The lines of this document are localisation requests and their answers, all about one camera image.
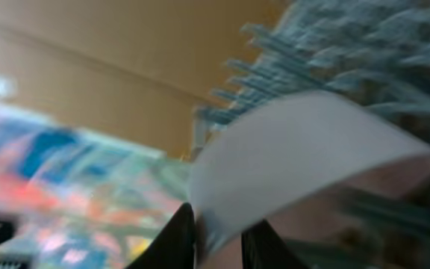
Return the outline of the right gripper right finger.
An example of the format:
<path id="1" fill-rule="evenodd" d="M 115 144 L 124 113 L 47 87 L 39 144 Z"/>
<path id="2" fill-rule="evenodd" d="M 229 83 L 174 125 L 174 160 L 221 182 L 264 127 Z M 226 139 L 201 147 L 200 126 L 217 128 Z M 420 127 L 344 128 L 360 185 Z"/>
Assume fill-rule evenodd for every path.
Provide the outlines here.
<path id="1" fill-rule="evenodd" d="M 243 269 L 308 269 L 266 220 L 241 234 Z"/>

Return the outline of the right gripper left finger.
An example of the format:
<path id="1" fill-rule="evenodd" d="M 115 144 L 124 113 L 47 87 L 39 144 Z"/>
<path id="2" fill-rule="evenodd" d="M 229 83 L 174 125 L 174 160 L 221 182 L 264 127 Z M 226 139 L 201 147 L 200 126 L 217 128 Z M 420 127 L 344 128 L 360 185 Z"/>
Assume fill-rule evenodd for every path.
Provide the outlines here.
<path id="1" fill-rule="evenodd" d="M 125 269 L 194 269 L 195 242 L 193 208 L 186 202 L 149 247 Z"/>

